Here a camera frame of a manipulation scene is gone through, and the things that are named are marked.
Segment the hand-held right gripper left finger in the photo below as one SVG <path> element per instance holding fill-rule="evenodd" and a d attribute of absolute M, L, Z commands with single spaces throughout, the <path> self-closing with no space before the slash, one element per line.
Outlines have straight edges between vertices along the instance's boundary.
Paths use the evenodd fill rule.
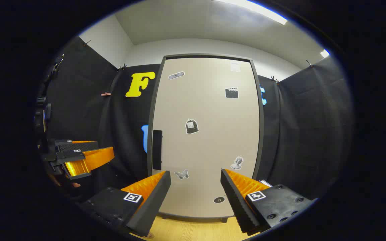
<path fill-rule="evenodd" d="M 107 187 L 79 203 L 80 209 L 110 230 L 147 236 L 171 185 L 162 171 L 125 188 Z"/>

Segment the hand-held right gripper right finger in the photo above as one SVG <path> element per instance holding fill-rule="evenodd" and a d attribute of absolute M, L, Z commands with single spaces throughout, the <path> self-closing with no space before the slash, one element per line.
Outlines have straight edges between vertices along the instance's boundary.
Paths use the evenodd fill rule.
<path fill-rule="evenodd" d="M 241 231 L 247 235 L 281 226 L 315 202 L 285 185 L 269 187 L 225 168 L 221 169 L 220 182 Z"/>

